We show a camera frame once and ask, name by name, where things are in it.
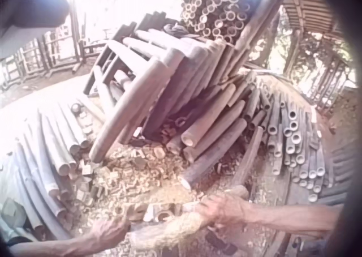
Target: bamboo tube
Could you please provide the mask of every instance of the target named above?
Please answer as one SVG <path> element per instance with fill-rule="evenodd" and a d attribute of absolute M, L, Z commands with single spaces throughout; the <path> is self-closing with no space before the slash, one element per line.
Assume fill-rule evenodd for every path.
<path fill-rule="evenodd" d="M 67 120 L 67 123 L 69 125 L 69 128 L 71 129 L 76 141 L 78 142 L 79 146 L 81 148 L 88 148 L 90 146 L 90 142 L 87 139 L 87 137 L 84 135 L 81 127 L 78 124 L 77 119 L 70 111 L 70 108 L 68 105 L 61 104 L 61 109 L 64 117 Z"/>
<path fill-rule="evenodd" d="M 128 141 L 132 138 L 133 133 L 141 124 L 142 120 L 149 114 L 151 106 L 159 97 L 162 89 L 164 89 L 166 84 L 169 82 L 170 76 L 177 69 L 183 58 L 184 54 L 181 51 L 172 48 L 167 50 L 165 56 L 160 61 L 169 68 L 171 73 L 165 74 L 165 77 L 161 78 L 158 83 L 155 84 L 155 89 L 150 91 L 150 96 L 145 100 L 140 111 L 136 113 L 136 115 L 127 123 L 119 134 L 118 141 L 120 143 L 128 144 Z"/>
<path fill-rule="evenodd" d="M 20 165 L 26 166 L 26 161 L 25 161 L 24 153 L 21 150 L 21 146 L 20 146 L 20 144 L 18 144 L 18 145 L 19 146 L 17 148 L 16 156 L 17 156 L 18 169 L 19 169 Z M 23 182 L 24 182 L 23 185 L 25 186 L 26 192 L 27 192 L 27 194 L 26 194 L 26 192 L 24 192 L 25 196 L 26 195 L 29 196 L 36 211 L 41 216 L 42 220 L 44 221 L 44 223 L 46 224 L 46 226 L 48 227 L 50 232 L 55 236 L 55 238 L 58 240 L 70 239 L 71 236 L 63 229 L 63 226 L 57 221 L 55 216 L 50 213 L 48 206 L 46 205 L 43 198 L 41 197 L 33 180 L 31 178 L 23 177 L 23 176 L 22 176 L 22 178 L 19 177 L 19 179 L 23 180 Z"/>
<path fill-rule="evenodd" d="M 87 110 L 92 114 L 92 116 L 94 116 L 98 121 L 101 122 L 101 124 L 106 122 L 106 117 L 102 110 L 95 106 L 95 104 L 91 102 L 91 100 L 87 96 L 80 94 L 78 95 L 77 100 L 82 103 L 84 107 L 86 107 Z"/>
<path fill-rule="evenodd" d="M 53 133 L 53 130 L 51 129 L 51 125 L 46 116 L 42 115 L 41 123 L 48 155 L 58 174 L 61 176 L 66 176 L 69 174 L 70 166 L 67 164 L 66 159 L 64 158 L 62 149 Z"/>
<path fill-rule="evenodd" d="M 116 83 L 115 81 L 110 82 L 109 89 L 115 101 L 119 101 L 122 95 L 124 94 L 118 83 Z"/>
<path fill-rule="evenodd" d="M 262 128 L 258 127 L 254 131 L 248 149 L 240 165 L 238 166 L 238 169 L 236 170 L 234 177 L 231 180 L 231 186 L 243 185 L 246 182 L 250 174 L 250 170 L 253 167 L 255 158 L 257 156 L 261 138 L 262 138 Z"/>
<path fill-rule="evenodd" d="M 195 162 L 195 160 L 208 148 L 210 147 L 231 124 L 240 116 L 243 108 L 245 106 L 245 101 L 241 100 L 230 108 L 225 114 L 219 117 L 216 122 L 212 125 L 210 130 L 202 137 L 200 142 L 196 145 L 195 148 L 187 147 L 183 150 L 184 157 L 190 163 Z"/>
<path fill-rule="evenodd" d="M 269 121 L 268 133 L 270 135 L 276 135 L 278 133 L 279 113 L 280 113 L 280 93 L 274 94 L 273 110 L 271 111 L 271 117 Z"/>
<path fill-rule="evenodd" d="M 166 53 L 164 49 L 131 37 L 125 37 L 122 43 L 148 58 L 153 56 L 161 58 Z"/>
<path fill-rule="evenodd" d="M 283 130 L 282 124 L 278 126 L 278 137 L 274 150 L 274 157 L 282 157 L 283 156 Z"/>
<path fill-rule="evenodd" d="M 46 192 L 50 196 L 57 196 L 59 195 L 59 187 L 50 170 L 50 164 L 46 154 L 46 146 L 41 129 L 41 116 L 38 109 L 36 110 L 35 118 L 30 121 L 29 125 L 32 132 L 30 144 L 39 167 L 41 180 L 43 181 Z"/>
<path fill-rule="evenodd" d="M 150 137 L 162 125 L 206 56 L 205 49 L 195 46 L 190 57 L 181 61 L 143 127 L 145 137 Z"/>
<path fill-rule="evenodd" d="M 157 82 L 160 77 L 165 74 L 171 76 L 172 71 L 168 69 L 162 62 L 151 58 L 148 62 L 148 68 L 143 75 L 136 77 L 132 82 L 132 88 L 124 93 L 121 100 L 115 106 L 114 114 L 103 125 L 90 153 L 90 159 L 96 164 L 100 163 L 108 152 L 117 133 L 120 132 L 127 122 L 135 116 L 141 109 L 140 101 L 143 101 L 143 95 L 147 90 L 152 89 L 153 83 Z"/>
<path fill-rule="evenodd" d="M 33 154 L 31 152 L 31 148 L 29 146 L 29 143 L 25 137 L 25 135 L 22 135 L 20 137 L 20 144 L 23 147 L 24 151 L 24 157 L 27 162 L 26 165 L 20 165 L 20 168 L 22 169 L 22 175 L 23 177 L 29 178 L 30 176 L 34 180 L 40 194 L 42 195 L 42 198 L 49 206 L 52 213 L 57 218 L 64 218 L 64 213 L 66 213 L 66 209 L 62 203 L 57 198 L 53 198 L 49 196 L 44 188 L 43 182 L 40 177 L 39 168 L 34 160 Z"/>
<path fill-rule="evenodd" d="M 109 86 L 102 82 L 102 68 L 100 66 L 95 66 L 93 72 L 94 77 L 96 78 L 98 94 L 100 96 L 103 111 L 106 116 L 109 116 L 112 114 L 115 105 L 112 93 Z"/>
<path fill-rule="evenodd" d="M 282 125 L 283 125 L 283 133 L 285 137 L 291 137 L 292 131 L 289 128 L 289 118 L 288 118 L 288 111 L 287 109 L 281 108 L 282 112 Z"/>
<path fill-rule="evenodd" d="M 273 175 L 280 175 L 283 165 L 283 157 L 273 157 Z"/>
<path fill-rule="evenodd" d="M 245 129 L 247 123 L 238 118 L 234 124 L 179 177 L 180 183 L 191 190 L 193 186 L 212 168 L 212 166 L 230 149 Z"/>
<path fill-rule="evenodd" d="M 249 123 L 249 130 L 254 131 L 257 126 L 263 121 L 266 112 L 264 110 L 260 110 L 253 118 L 253 120 Z"/>
<path fill-rule="evenodd" d="M 221 111 L 226 106 L 228 100 L 235 92 L 235 86 L 230 84 L 211 104 L 208 111 L 200 117 L 190 128 L 182 133 L 182 142 L 189 146 L 195 147 L 207 130 L 215 122 Z"/>

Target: bamboo piece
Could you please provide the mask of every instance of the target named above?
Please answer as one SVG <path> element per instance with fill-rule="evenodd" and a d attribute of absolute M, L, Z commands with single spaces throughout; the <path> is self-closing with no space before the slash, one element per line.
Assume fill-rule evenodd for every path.
<path fill-rule="evenodd" d="M 94 77 L 96 78 L 96 85 L 103 111 L 105 112 L 106 116 L 109 116 L 112 114 L 115 105 L 112 93 L 109 86 L 102 82 L 102 68 L 100 66 L 95 66 L 93 68 L 93 73 Z"/>
<path fill-rule="evenodd" d="M 185 147 L 185 144 L 181 140 L 181 134 L 188 129 L 194 122 L 204 114 L 208 108 L 209 103 L 216 97 L 221 90 L 220 86 L 212 87 L 211 92 L 203 99 L 203 101 L 192 110 L 189 117 L 185 121 L 185 124 L 179 129 L 177 134 L 166 144 L 166 148 L 175 155 L 180 155 L 181 151 Z"/>
<path fill-rule="evenodd" d="M 166 53 L 164 49 L 131 37 L 125 37 L 122 43 L 148 58 L 152 58 L 153 56 L 162 58 Z"/>
<path fill-rule="evenodd" d="M 270 109 L 270 101 L 266 96 L 265 90 L 263 89 L 260 91 L 260 102 L 264 110 L 268 111 Z"/>
<path fill-rule="evenodd" d="M 295 145 L 293 144 L 291 137 L 287 137 L 286 140 L 286 153 L 289 155 L 295 153 Z"/>
<path fill-rule="evenodd" d="M 184 58 L 175 74 L 171 77 L 167 87 L 155 104 L 148 120 L 143 127 L 145 137 L 150 137 L 164 122 L 169 115 L 177 99 L 194 76 L 196 70 L 205 60 L 207 52 L 205 49 L 195 46 L 189 58 Z"/>
<path fill-rule="evenodd" d="M 266 147 L 269 153 L 274 154 L 275 147 L 277 146 L 277 141 L 278 141 L 277 135 L 269 136 L 268 146 Z"/>
<path fill-rule="evenodd" d="M 342 194 L 338 194 L 338 195 L 327 196 L 325 198 L 319 198 L 317 203 L 319 205 L 334 206 L 337 204 L 344 203 L 346 198 L 347 198 L 347 193 L 342 193 Z"/>
<path fill-rule="evenodd" d="M 47 192 L 45 191 L 43 182 L 40 177 L 39 168 L 34 160 L 33 154 L 31 152 L 31 148 L 29 146 L 29 143 L 25 137 L 25 135 L 22 135 L 20 137 L 20 144 L 23 147 L 25 160 L 27 162 L 26 165 L 20 165 L 21 168 L 21 174 L 23 177 L 29 178 L 30 176 L 34 180 L 40 194 L 42 195 L 42 198 L 49 206 L 52 213 L 57 218 L 64 218 L 64 213 L 66 213 L 66 209 L 64 205 L 57 199 L 49 196 Z"/>
<path fill-rule="evenodd" d="M 236 170 L 234 177 L 231 180 L 232 186 L 242 185 L 246 182 L 246 179 L 250 174 L 250 170 L 252 169 L 255 158 L 257 156 L 257 152 L 262 138 L 262 133 L 263 131 L 261 127 L 258 127 L 254 131 L 249 147 L 240 165 L 238 166 L 238 169 Z"/>
<path fill-rule="evenodd" d="M 308 138 L 309 138 L 309 133 L 307 132 L 306 133 L 306 136 L 305 136 L 305 161 L 303 163 L 303 165 L 300 166 L 300 172 L 299 172 L 299 177 L 301 179 L 306 179 L 308 178 L 308 173 L 309 173 L 309 146 L 307 145 L 308 144 Z"/>
<path fill-rule="evenodd" d="M 190 163 L 195 160 L 208 148 L 210 147 L 226 130 L 231 126 L 232 123 L 237 119 L 244 109 L 245 101 L 241 100 L 229 109 L 223 116 L 219 117 L 208 132 L 202 137 L 200 142 L 195 148 L 187 147 L 183 150 L 184 157 Z"/>
<path fill-rule="evenodd" d="M 287 109 L 281 108 L 281 112 L 282 112 L 282 128 L 283 128 L 283 133 L 285 137 L 291 137 L 292 136 L 292 131 L 289 128 L 289 118 L 288 118 L 288 111 Z"/>
<path fill-rule="evenodd" d="M 108 41 L 108 47 L 122 60 L 122 62 L 124 62 L 134 75 L 138 76 L 144 72 L 144 69 L 147 66 L 147 61 L 137 53 L 116 41 Z M 113 79 L 114 74 L 115 72 L 109 76 L 109 74 L 107 75 L 105 73 L 103 82 L 105 84 L 109 84 L 109 82 Z"/>
<path fill-rule="evenodd" d="M 122 36 L 126 36 L 129 33 L 129 31 L 130 31 L 129 26 L 122 25 L 118 29 L 117 33 L 112 37 L 112 40 L 118 41 Z M 107 45 L 104 46 L 102 52 L 97 57 L 97 60 L 94 63 L 94 65 L 103 67 L 103 65 L 105 64 L 105 62 L 107 61 L 107 59 L 111 53 L 112 53 L 112 51 L 108 48 L 108 46 Z M 92 90 L 94 82 L 95 82 L 95 78 L 94 78 L 94 73 L 93 73 L 93 69 L 92 69 L 91 72 L 89 73 L 89 79 L 84 87 L 83 94 L 89 95 L 90 91 Z"/>
<path fill-rule="evenodd" d="M 205 175 L 207 175 L 212 166 L 230 149 L 237 138 L 246 128 L 247 123 L 244 119 L 238 118 L 233 125 L 188 169 L 179 177 L 180 183 L 188 190 Z"/>
<path fill-rule="evenodd" d="M 62 149 L 53 133 L 53 130 L 51 129 L 51 125 L 46 116 L 42 115 L 41 123 L 48 155 L 58 174 L 61 176 L 66 176 L 69 174 L 70 166 L 67 164 L 66 159 L 64 158 Z"/>
<path fill-rule="evenodd" d="M 249 130 L 254 131 L 257 126 L 263 121 L 266 112 L 264 110 L 260 110 L 253 118 L 253 120 L 249 123 Z"/>
<path fill-rule="evenodd" d="M 169 49 L 166 54 L 160 59 L 167 68 L 169 68 L 170 73 L 165 74 L 164 77 L 160 77 L 160 80 L 155 83 L 155 88 L 150 90 L 150 95 L 145 102 L 143 103 L 141 109 L 136 113 L 136 115 L 127 123 L 119 134 L 118 141 L 123 144 L 128 144 L 128 141 L 132 138 L 135 130 L 141 124 L 142 120 L 149 114 L 149 110 L 154 102 L 159 97 L 161 91 L 165 88 L 166 84 L 170 80 L 170 76 L 174 73 L 176 68 L 181 63 L 184 58 L 184 54 L 177 49 Z"/>
<path fill-rule="evenodd" d="M 21 150 L 20 144 L 18 144 L 17 152 L 16 152 L 17 162 L 18 162 L 18 175 L 19 173 L 19 166 L 24 165 L 26 166 L 26 161 L 24 157 L 24 153 Z M 34 181 L 31 178 L 26 177 L 18 177 L 18 179 L 23 180 L 23 185 L 26 188 L 25 195 L 28 195 L 31 199 L 33 206 L 35 207 L 37 213 L 40 215 L 50 232 L 55 236 L 58 240 L 67 240 L 70 239 L 71 236 L 63 229 L 63 226 L 58 222 L 55 216 L 49 211 L 48 205 L 44 202 L 43 198 L 41 197 L 38 189 Z"/>
<path fill-rule="evenodd" d="M 36 110 L 35 118 L 31 120 L 29 125 L 32 132 L 31 147 L 39 167 L 41 180 L 43 181 L 45 190 L 50 196 L 58 196 L 59 187 L 50 170 L 50 164 L 46 154 L 46 146 L 41 129 L 41 116 L 38 109 Z"/>
<path fill-rule="evenodd" d="M 260 90 L 256 88 L 251 93 L 250 99 L 244 111 L 244 119 L 247 122 L 250 122 L 252 120 L 256 106 L 258 105 L 259 101 L 260 101 Z"/>
<path fill-rule="evenodd" d="M 235 92 L 235 85 L 230 84 L 218 97 L 213 101 L 207 112 L 200 117 L 190 128 L 181 135 L 182 142 L 189 146 L 195 147 L 207 130 L 215 122 L 221 111 L 226 106 L 232 94 Z"/>
<path fill-rule="evenodd" d="M 95 106 L 95 104 L 91 102 L 91 100 L 87 96 L 80 94 L 78 95 L 77 100 L 81 104 L 83 104 L 84 107 L 86 107 L 87 110 L 92 114 L 92 116 L 94 116 L 98 121 L 100 121 L 101 124 L 106 122 L 106 117 L 102 112 L 102 110 L 97 106 Z"/>
<path fill-rule="evenodd" d="M 272 101 L 270 102 L 270 109 L 266 111 L 266 116 L 260 125 L 260 127 L 262 127 L 264 131 L 266 131 L 266 128 L 268 128 L 270 117 L 272 116 L 273 105 L 274 105 L 274 99 L 272 99 Z"/>
<path fill-rule="evenodd" d="M 277 91 L 274 94 L 273 110 L 271 111 L 271 117 L 269 121 L 268 133 L 270 135 L 277 135 L 280 113 L 280 93 Z"/>
<path fill-rule="evenodd" d="M 132 88 L 124 93 L 121 100 L 115 106 L 113 115 L 103 125 L 94 145 L 89 153 L 90 159 L 96 164 L 100 163 L 106 156 L 117 133 L 120 132 L 127 122 L 141 109 L 144 94 L 147 93 L 160 77 L 165 74 L 171 76 L 171 71 L 162 62 L 151 58 L 148 68 L 143 75 L 136 77 L 132 82 Z"/>
<path fill-rule="evenodd" d="M 109 89 L 111 91 L 112 97 L 115 101 L 119 101 L 124 92 L 121 90 L 120 86 L 115 82 L 111 81 L 109 84 Z"/>
<path fill-rule="evenodd" d="M 79 146 L 81 148 L 88 148 L 90 146 L 90 142 L 84 135 L 76 117 L 72 114 L 69 106 L 66 104 L 61 104 L 61 110 Z"/>
<path fill-rule="evenodd" d="M 210 80 L 210 85 L 216 85 L 220 82 L 220 79 L 222 79 L 223 73 L 225 71 L 225 68 L 227 64 L 229 63 L 232 55 L 234 54 L 235 47 L 233 45 L 227 44 L 222 55 L 220 58 L 220 61 L 218 62 L 215 71 L 212 75 L 212 78 Z"/>
<path fill-rule="evenodd" d="M 273 175 L 280 175 L 283 165 L 283 157 L 273 157 Z"/>

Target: wooden log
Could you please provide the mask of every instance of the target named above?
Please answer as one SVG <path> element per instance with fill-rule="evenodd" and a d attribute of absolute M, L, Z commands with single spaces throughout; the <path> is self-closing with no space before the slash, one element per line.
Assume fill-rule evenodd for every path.
<path fill-rule="evenodd" d="M 235 92 L 235 85 L 230 84 L 218 97 L 213 101 L 207 112 L 200 117 L 190 128 L 181 135 L 182 142 L 189 146 L 195 147 L 201 138 L 206 134 L 211 125 L 215 122 L 221 111 L 225 108 L 232 94 Z"/>
<path fill-rule="evenodd" d="M 270 135 L 277 135 L 280 113 L 280 93 L 276 91 L 274 94 L 273 110 L 271 111 L 271 117 L 268 126 L 268 133 Z"/>
<path fill-rule="evenodd" d="M 187 130 L 194 122 L 204 114 L 204 112 L 209 107 L 212 99 L 216 97 L 218 92 L 221 90 L 220 86 L 212 87 L 211 92 L 198 104 L 194 110 L 191 111 L 190 115 L 185 121 L 185 124 L 179 129 L 177 134 L 166 144 L 166 148 L 175 155 L 180 155 L 181 151 L 184 149 L 185 144 L 181 140 L 181 134 Z"/>
<path fill-rule="evenodd" d="M 109 86 L 102 81 L 103 73 L 100 66 L 95 66 L 93 68 L 93 73 L 94 77 L 96 78 L 96 85 L 103 111 L 105 112 L 106 116 L 109 116 L 112 114 L 115 105 L 111 90 Z"/>
<path fill-rule="evenodd" d="M 271 170 L 273 175 L 280 175 L 282 166 L 283 166 L 283 157 L 282 156 L 281 157 L 273 156 L 273 168 Z"/>
<path fill-rule="evenodd" d="M 282 129 L 283 129 L 283 134 L 285 137 L 291 137 L 292 136 L 292 131 L 289 128 L 289 117 L 288 117 L 288 111 L 287 109 L 281 108 L 281 112 L 282 112 Z"/>
<path fill-rule="evenodd" d="M 109 84 L 109 89 L 111 91 L 112 97 L 115 101 L 119 101 L 124 92 L 122 91 L 120 85 L 112 80 Z"/>
<path fill-rule="evenodd" d="M 61 110 L 79 146 L 81 148 L 88 148 L 90 146 L 90 142 L 83 133 L 69 106 L 66 104 L 61 104 Z"/>
<path fill-rule="evenodd" d="M 284 142 L 284 137 L 283 137 L 283 130 L 282 130 L 282 124 L 280 123 L 278 126 L 278 137 L 277 137 L 277 142 L 275 145 L 275 150 L 274 150 L 274 157 L 278 158 L 278 157 L 283 157 L 283 142 Z"/>
<path fill-rule="evenodd" d="M 122 25 L 118 29 L 117 33 L 112 37 L 112 40 L 118 41 L 122 36 L 126 36 L 129 33 L 129 31 L 130 30 L 129 30 L 128 26 Z M 112 53 L 112 51 L 108 48 L 108 46 L 107 45 L 104 46 L 102 52 L 97 57 L 97 60 L 95 61 L 94 65 L 103 67 L 103 65 L 105 64 L 105 62 L 107 61 L 107 59 L 111 53 Z M 89 79 L 84 87 L 83 94 L 89 95 L 90 91 L 92 90 L 94 82 L 95 82 L 95 78 L 94 78 L 94 72 L 92 69 L 91 72 L 89 73 Z"/>
<path fill-rule="evenodd" d="M 230 126 L 234 123 L 244 109 L 245 101 L 240 100 L 232 108 L 219 117 L 208 132 L 201 138 L 195 148 L 187 147 L 183 150 L 184 157 L 190 163 L 195 160 L 210 147 Z"/>
<path fill-rule="evenodd" d="M 65 156 L 63 155 L 61 146 L 53 133 L 49 120 L 44 115 L 41 116 L 41 124 L 49 159 L 53 163 L 59 175 L 68 175 L 70 166 L 64 158 Z"/>
<path fill-rule="evenodd" d="M 98 108 L 91 100 L 85 95 L 78 95 L 77 100 L 86 107 L 86 109 L 102 124 L 106 122 L 106 116 L 100 108 Z"/>
<path fill-rule="evenodd" d="M 270 109 L 270 101 L 263 89 L 260 90 L 260 102 L 264 110 L 268 111 Z"/>
<path fill-rule="evenodd" d="M 258 149 L 262 138 L 262 133 L 263 133 L 262 127 L 258 127 L 254 131 L 253 137 L 242 159 L 242 162 L 238 166 L 238 169 L 236 170 L 236 173 L 231 180 L 232 186 L 242 185 L 246 182 L 258 153 Z"/>
<path fill-rule="evenodd" d="M 181 61 L 143 127 L 143 134 L 146 138 L 152 137 L 152 133 L 162 125 L 206 56 L 207 51 L 205 49 L 195 46 L 189 58 L 184 58 Z"/>
<path fill-rule="evenodd" d="M 35 112 L 34 118 L 29 120 L 29 126 L 32 132 L 29 143 L 39 167 L 41 180 L 43 181 L 45 190 L 50 196 L 58 196 L 59 187 L 50 170 L 50 163 L 46 154 L 44 135 L 41 128 L 41 116 L 38 109 Z"/>
<path fill-rule="evenodd" d="M 184 58 L 184 54 L 177 49 L 169 49 L 166 54 L 160 59 L 170 70 L 169 74 L 165 74 L 165 77 L 160 77 L 158 83 L 155 83 L 155 88 L 150 90 L 148 97 L 144 97 L 144 103 L 141 109 L 136 115 L 127 123 L 119 134 L 118 141 L 122 144 L 128 144 L 128 141 L 132 138 L 137 127 L 141 124 L 146 116 L 149 115 L 149 110 L 157 98 L 160 96 L 161 91 L 166 87 L 166 84 L 170 80 L 170 76 L 174 73 L 176 68 L 179 66 Z"/>
<path fill-rule="evenodd" d="M 249 123 L 249 130 L 254 131 L 257 126 L 263 121 L 266 112 L 264 110 L 260 110 L 253 118 L 253 120 Z"/>
<path fill-rule="evenodd" d="M 114 52 L 120 60 L 133 72 L 135 76 L 142 75 L 147 67 L 147 61 L 137 53 L 116 41 L 108 41 L 108 47 Z M 104 75 L 103 82 L 108 84 L 114 77 L 115 72 L 110 76 Z"/>
<path fill-rule="evenodd" d="M 226 69 L 227 64 L 229 63 L 231 57 L 233 56 L 235 52 L 235 47 L 232 44 L 226 44 L 225 49 L 221 55 L 220 61 L 218 62 L 215 71 L 212 75 L 210 84 L 216 85 L 219 84 L 220 80 L 223 77 L 223 73 Z"/>
<path fill-rule="evenodd" d="M 115 106 L 113 115 L 103 125 L 89 153 L 90 159 L 100 163 L 127 122 L 141 109 L 144 94 L 153 88 L 154 83 L 171 71 L 159 60 L 151 58 L 148 68 L 132 82 L 132 88 L 124 93 Z"/>
<path fill-rule="evenodd" d="M 249 123 L 254 117 L 256 106 L 260 101 L 260 89 L 254 89 L 244 111 L 244 119 Z"/>
<path fill-rule="evenodd" d="M 287 137 L 285 151 L 289 155 L 295 153 L 295 144 L 292 142 L 291 137 Z"/>
<path fill-rule="evenodd" d="M 202 177 L 206 176 L 210 172 L 212 166 L 222 156 L 224 156 L 224 154 L 244 131 L 246 126 L 246 121 L 238 118 L 197 161 L 195 161 L 178 177 L 180 183 L 186 189 L 191 190 Z"/>
<path fill-rule="evenodd" d="M 125 44 L 127 47 L 135 50 L 136 52 L 151 58 L 153 56 L 162 58 L 166 51 L 158 46 L 151 45 L 149 43 L 143 42 L 141 40 L 125 37 L 122 40 L 122 43 Z"/>
<path fill-rule="evenodd" d="M 268 128 L 268 124 L 270 121 L 270 117 L 272 116 L 272 111 L 273 111 L 273 105 L 274 105 L 274 99 L 271 100 L 270 102 L 270 109 L 266 111 L 266 116 L 263 120 L 263 122 L 261 123 L 260 127 L 262 127 L 262 129 L 264 131 L 266 131 L 266 128 Z"/>

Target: human hand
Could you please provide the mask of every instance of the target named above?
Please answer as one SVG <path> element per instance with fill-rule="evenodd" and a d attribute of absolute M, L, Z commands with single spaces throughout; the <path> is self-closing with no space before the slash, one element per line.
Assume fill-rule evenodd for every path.
<path fill-rule="evenodd" d="M 228 193 L 211 195 L 195 207 L 195 211 L 216 224 L 230 225 L 244 222 L 250 204 Z"/>
<path fill-rule="evenodd" d="M 129 227 L 130 222 L 125 216 L 109 221 L 100 220 L 94 223 L 90 235 L 96 239 L 101 250 L 112 249 L 124 240 Z"/>

